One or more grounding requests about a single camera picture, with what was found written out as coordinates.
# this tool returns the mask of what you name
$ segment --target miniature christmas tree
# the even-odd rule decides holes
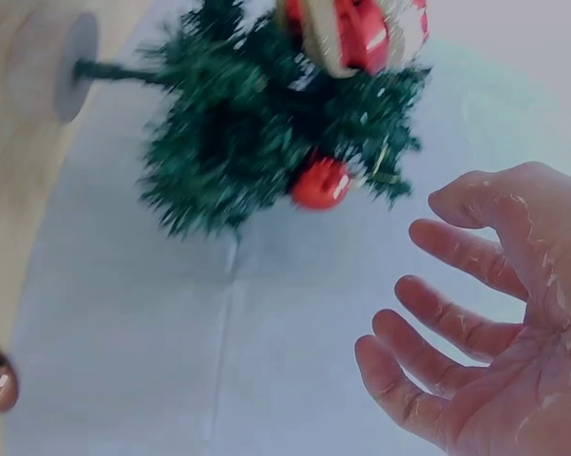
[[[352,180],[391,202],[409,194],[398,160],[421,148],[410,111],[428,70],[412,62],[365,71],[362,63],[351,63],[343,68],[350,74],[334,77],[317,61],[317,41],[303,31],[312,11],[295,21],[304,1],[283,0],[243,28],[241,0],[204,0],[165,27],[163,43],[141,49],[144,68],[76,66],[77,78],[132,79],[164,90],[171,107],[145,151],[141,186],[142,200],[159,212],[170,235],[237,230],[287,195],[325,209],[333,204],[308,192],[326,190],[333,176],[339,177],[332,182],[337,188],[329,189],[336,202]],[[377,5],[350,1],[351,8]],[[303,186],[314,166],[320,169]]]

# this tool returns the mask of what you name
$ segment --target artificial pine branch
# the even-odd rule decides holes
[[[287,195],[315,148],[360,163],[377,197],[393,203],[409,194],[398,161],[421,148],[410,113],[428,71],[336,80],[293,46],[272,15],[248,30],[242,19],[241,0],[205,0],[164,27],[163,43],[142,49],[145,68],[76,67],[78,77],[134,79],[167,92],[172,104],[145,151],[141,185],[168,233],[237,230]]]

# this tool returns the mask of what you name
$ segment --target tree trunk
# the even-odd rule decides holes
[[[103,81],[141,81],[144,84],[164,86],[166,78],[153,71],[129,69],[118,64],[104,64],[81,60],[74,67],[76,79],[85,78]]]

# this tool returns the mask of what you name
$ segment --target hand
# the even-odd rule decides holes
[[[431,347],[399,314],[357,341],[364,384],[394,422],[455,456],[571,456],[571,178],[526,163],[468,173],[428,203],[445,223],[417,220],[421,249],[520,299],[523,323],[488,321],[420,278],[395,293],[424,325],[488,367]],[[493,228],[500,243],[464,229]],[[403,373],[423,382],[425,393]]]

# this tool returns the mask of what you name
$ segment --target gray round base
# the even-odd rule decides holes
[[[93,13],[39,9],[15,36],[7,69],[10,95],[30,117],[67,124],[83,108],[91,82],[76,80],[79,60],[97,59],[99,23]]]

